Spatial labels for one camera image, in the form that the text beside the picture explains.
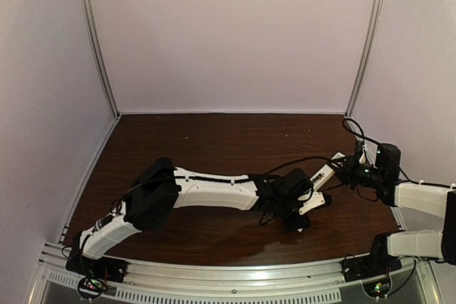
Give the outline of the white remote control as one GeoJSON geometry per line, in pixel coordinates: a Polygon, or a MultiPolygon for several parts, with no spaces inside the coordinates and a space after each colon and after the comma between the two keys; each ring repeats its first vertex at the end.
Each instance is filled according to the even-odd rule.
{"type": "MultiPolygon", "coordinates": [[[[335,153],[335,155],[331,159],[345,159],[345,155],[341,152],[335,153]]],[[[315,192],[320,191],[324,184],[334,175],[334,171],[325,164],[317,171],[312,177],[311,182],[313,184],[313,190],[315,192]]]]}

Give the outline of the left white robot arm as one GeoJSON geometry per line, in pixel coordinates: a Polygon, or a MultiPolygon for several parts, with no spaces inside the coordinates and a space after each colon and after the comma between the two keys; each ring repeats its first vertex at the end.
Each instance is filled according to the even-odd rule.
{"type": "Polygon", "coordinates": [[[98,260],[134,234],[161,229],[172,210],[185,207],[258,211],[301,229],[306,225],[301,210],[313,192],[314,184],[299,168],[284,176],[271,172],[223,176],[176,167],[162,157],[113,202],[107,215],[74,236],[71,257],[98,260]]]}

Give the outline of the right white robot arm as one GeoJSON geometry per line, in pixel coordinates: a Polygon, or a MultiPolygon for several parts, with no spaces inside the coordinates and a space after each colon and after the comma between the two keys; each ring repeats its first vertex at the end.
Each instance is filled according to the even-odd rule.
{"type": "Polygon", "coordinates": [[[424,231],[397,231],[375,236],[368,267],[381,271],[402,256],[430,258],[455,265],[455,186],[399,179],[400,149],[392,144],[378,146],[375,163],[361,163],[361,151],[332,159],[328,166],[344,185],[375,191],[389,207],[412,209],[443,220],[442,228],[424,231]]]}

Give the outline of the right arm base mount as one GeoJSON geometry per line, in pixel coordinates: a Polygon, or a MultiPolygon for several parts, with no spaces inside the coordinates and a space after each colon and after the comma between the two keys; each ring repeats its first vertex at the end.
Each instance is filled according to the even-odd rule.
{"type": "Polygon", "coordinates": [[[340,265],[345,282],[386,276],[402,268],[399,258],[389,256],[386,247],[381,247],[379,244],[373,244],[368,255],[346,256],[340,265]]]}

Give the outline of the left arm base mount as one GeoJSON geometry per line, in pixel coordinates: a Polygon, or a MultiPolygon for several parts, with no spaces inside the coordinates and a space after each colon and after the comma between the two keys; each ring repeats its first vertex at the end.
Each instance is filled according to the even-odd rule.
{"type": "Polygon", "coordinates": [[[124,260],[102,257],[98,260],[82,256],[78,242],[73,244],[65,269],[82,276],[122,283],[128,263],[124,260]]]}

